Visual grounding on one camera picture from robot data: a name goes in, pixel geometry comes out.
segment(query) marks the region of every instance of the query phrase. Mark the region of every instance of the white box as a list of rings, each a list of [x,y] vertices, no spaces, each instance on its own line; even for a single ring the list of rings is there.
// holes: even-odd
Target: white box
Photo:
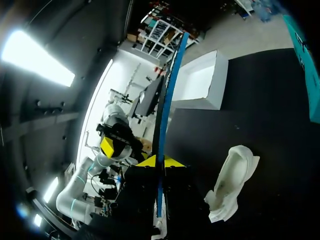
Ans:
[[[180,68],[172,106],[178,109],[220,110],[228,73],[228,59],[218,50]]]

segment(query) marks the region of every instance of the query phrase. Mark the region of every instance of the ceiling light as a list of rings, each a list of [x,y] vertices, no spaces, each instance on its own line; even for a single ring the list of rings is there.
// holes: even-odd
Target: ceiling light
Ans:
[[[101,88],[101,85],[104,82],[104,79],[105,79],[109,69],[111,68],[111,65],[112,65],[113,62],[114,61],[111,59],[110,62],[108,63],[108,65],[106,66],[104,72],[102,73],[102,75],[101,75],[101,77],[99,79],[99,82],[96,85],[96,88],[95,88],[95,90],[93,92],[93,95],[92,95],[92,98],[90,100],[88,109],[86,111],[86,114],[85,114],[85,117],[84,117],[84,121],[83,121],[83,125],[82,125],[82,129],[81,129],[81,134],[80,134],[78,152],[77,152],[77,155],[76,155],[76,166],[78,166],[78,163],[80,163],[81,149],[82,149],[82,146],[84,144],[85,133],[86,133],[87,124],[88,124],[88,120],[89,120],[89,116],[90,116],[91,110],[92,110],[93,105],[95,103],[95,100],[97,98],[98,92],[99,92],[99,90]]]
[[[67,87],[71,86],[75,78],[71,71],[21,30],[11,34],[4,46],[1,58],[5,62]]]
[[[37,227],[40,227],[41,222],[42,222],[42,217],[40,217],[39,214],[36,214],[35,217],[34,217],[33,223],[34,223]]]
[[[154,11],[155,11],[156,9],[154,8],[154,9],[152,9],[147,15],[145,15],[144,16],[144,18],[142,18],[142,20],[141,20],[141,24],[147,19],[147,17],[150,15],[150,14],[152,14]]]
[[[44,201],[46,203],[48,203],[52,197],[52,195],[54,194],[56,188],[58,187],[58,184],[59,184],[59,180],[58,180],[58,177],[56,177],[53,182],[50,184],[48,190],[45,192],[44,194]]]

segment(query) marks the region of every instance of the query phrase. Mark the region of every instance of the gray floor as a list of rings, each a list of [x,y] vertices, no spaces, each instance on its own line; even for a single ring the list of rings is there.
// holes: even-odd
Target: gray floor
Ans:
[[[229,59],[272,50],[293,48],[281,15],[272,16],[263,23],[255,14],[243,20],[238,14],[215,21],[206,32],[204,40],[187,49],[182,65],[213,50],[220,50]]]

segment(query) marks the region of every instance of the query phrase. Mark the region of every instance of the black table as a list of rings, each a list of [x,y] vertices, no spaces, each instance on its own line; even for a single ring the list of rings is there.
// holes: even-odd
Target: black table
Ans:
[[[313,196],[320,189],[320,124],[309,120],[304,72],[293,48],[230,60],[221,110],[177,109],[165,151],[193,166],[205,196],[236,145],[261,158],[238,197],[238,211],[213,224],[212,234],[218,239],[318,235],[314,219],[320,207]]]

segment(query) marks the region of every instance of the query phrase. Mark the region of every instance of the white cloth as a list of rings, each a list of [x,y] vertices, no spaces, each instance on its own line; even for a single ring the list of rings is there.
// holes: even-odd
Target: white cloth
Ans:
[[[214,191],[210,190],[204,200],[210,206],[209,218],[212,223],[227,221],[238,209],[237,197],[245,182],[257,168],[260,157],[254,156],[246,146],[231,147]]]

